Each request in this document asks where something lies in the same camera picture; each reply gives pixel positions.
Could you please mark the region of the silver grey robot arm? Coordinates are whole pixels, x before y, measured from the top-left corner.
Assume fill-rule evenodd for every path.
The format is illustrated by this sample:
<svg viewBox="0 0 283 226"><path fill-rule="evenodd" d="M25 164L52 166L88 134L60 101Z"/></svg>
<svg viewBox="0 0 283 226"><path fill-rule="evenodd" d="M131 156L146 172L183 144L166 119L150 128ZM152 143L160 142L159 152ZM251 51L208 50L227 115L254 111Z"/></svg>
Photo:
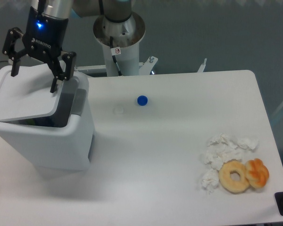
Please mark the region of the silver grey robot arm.
<svg viewBox="0 0 283 226"><path fill-rule="evenodd" d="M19 73L21 58L25 55L48 65L53 74L50 92L57 81L73 77L75 52L62 49L71 12L79 17L103 15L111 22L125 22L132 14L130 0L33 0L29 10L26 31L14 27L8 30L2 53L12 63L11 76Z"/></svg>

